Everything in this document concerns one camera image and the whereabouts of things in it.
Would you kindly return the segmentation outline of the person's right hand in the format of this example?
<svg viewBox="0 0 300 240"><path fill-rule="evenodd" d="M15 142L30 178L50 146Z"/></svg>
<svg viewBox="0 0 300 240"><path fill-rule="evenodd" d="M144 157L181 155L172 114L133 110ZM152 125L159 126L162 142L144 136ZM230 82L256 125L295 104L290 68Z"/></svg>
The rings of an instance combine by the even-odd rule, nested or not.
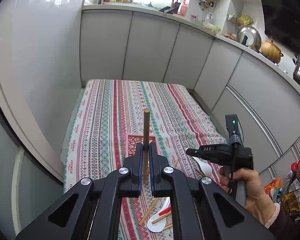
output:
<svg viewBox="0 0 300 240"><path fill-rule="evenodd" d="M233 180L244 181L247 190L245 209L261 224L269 228L277 218L280 207L266 194L255 170L242 168L233 173Z"/></svg>

